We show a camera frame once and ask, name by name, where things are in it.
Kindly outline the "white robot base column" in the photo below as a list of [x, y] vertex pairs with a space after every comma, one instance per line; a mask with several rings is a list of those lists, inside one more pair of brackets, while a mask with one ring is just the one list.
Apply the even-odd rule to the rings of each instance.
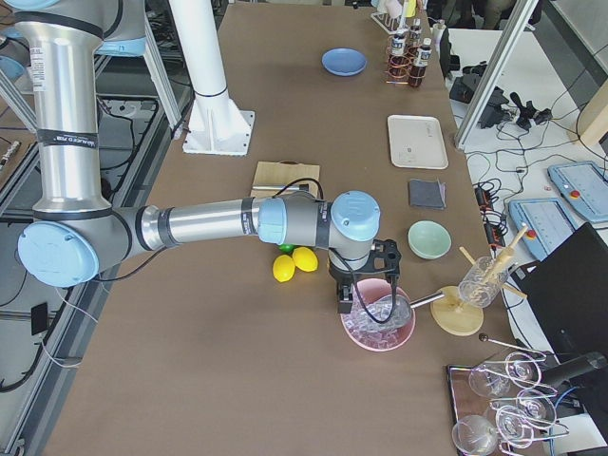
[[211, 3], [178, 0], [170, 8], [195, 95], [183, 151], [243, 157], [255, 113], [230, 98]]

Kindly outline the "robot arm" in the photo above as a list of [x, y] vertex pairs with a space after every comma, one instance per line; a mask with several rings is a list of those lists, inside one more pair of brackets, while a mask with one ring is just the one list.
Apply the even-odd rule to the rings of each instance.
[[256, 236], [327, 250], [342, 314], [358, 299], [362, 276], [396, 284], [400, 254], [394, 241], [377, 238], [379, 205], [361, 191], [333, 201], [296, 191], [167, 209], [114, 207], [101, 186], [94, 57], [145, 54], [143, 2], [15, 1], [12, 8], [28, 42], [42, 182], [18, 254], [39, 281], [72, 287], [143, 252]]

